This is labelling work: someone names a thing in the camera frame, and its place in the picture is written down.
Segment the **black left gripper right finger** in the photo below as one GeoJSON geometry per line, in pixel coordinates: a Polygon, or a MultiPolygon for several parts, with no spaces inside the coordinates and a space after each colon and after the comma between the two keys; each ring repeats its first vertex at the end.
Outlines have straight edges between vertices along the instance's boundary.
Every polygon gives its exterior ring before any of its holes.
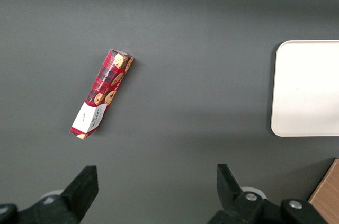
{"type": "Polygon", "coordinates": [[[307,201],[271,203],[255,191],[243,190],[226,164],[217,165],[217,191],[222,205],[209,223],[326,223],[307,201]]]}

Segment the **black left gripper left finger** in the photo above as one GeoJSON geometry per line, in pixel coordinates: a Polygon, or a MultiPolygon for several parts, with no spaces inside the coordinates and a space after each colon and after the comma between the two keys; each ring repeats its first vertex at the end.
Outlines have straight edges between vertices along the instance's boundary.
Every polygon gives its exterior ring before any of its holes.
{"type": "Polygon", "coordinates": [[[97,168],[86,166],[60,195],[45,196],[22,211],[1,204],[1,223],[80,223],[98,191],[97,168]]]}

